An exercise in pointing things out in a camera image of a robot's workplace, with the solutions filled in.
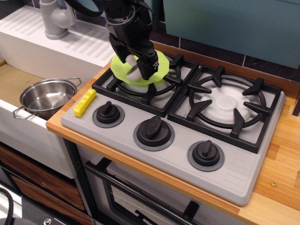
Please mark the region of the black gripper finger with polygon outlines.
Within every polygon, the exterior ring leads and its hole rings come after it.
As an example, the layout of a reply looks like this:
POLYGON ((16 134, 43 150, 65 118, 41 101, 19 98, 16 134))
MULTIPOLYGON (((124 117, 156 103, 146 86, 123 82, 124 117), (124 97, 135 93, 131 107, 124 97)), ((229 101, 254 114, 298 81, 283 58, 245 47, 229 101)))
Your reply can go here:
POLYGON ((116 55, 119 57, 120 61, 122 63, 126 63, 126 58, 128 56, 127 48, 123 46, 114 35, 109 36, 109 41, 116 55))
POLYGON ((157 72, 157 56, 149 58, 142 56, 136 62, 144 80, 149 80, 157 72))

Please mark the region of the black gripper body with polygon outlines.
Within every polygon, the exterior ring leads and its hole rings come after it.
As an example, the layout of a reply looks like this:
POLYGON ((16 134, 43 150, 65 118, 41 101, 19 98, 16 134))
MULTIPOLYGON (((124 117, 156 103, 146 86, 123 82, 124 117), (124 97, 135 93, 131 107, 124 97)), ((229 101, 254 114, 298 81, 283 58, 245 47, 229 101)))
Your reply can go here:
POLYGON ((136 55, 138 58, 157 56, 158 67, 158 55, 150 41, 153 26, 149 14, 130 14, 119 18, 106 16, 105 19, 107 29, 127 48, 128 55, 136 55))

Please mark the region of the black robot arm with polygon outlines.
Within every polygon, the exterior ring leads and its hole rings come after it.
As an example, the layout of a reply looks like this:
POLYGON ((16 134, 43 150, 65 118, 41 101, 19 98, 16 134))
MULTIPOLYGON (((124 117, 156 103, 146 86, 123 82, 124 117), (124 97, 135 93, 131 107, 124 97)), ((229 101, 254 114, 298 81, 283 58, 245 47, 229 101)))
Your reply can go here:
POLYGON ((143 0, 67 0, 76 11, 90 17, 105 13, 105 27, 116 55, 125 63, 132 56, 141 77, 149 80, 158 71, 158 55, 150 41, 153 10, 143 0))

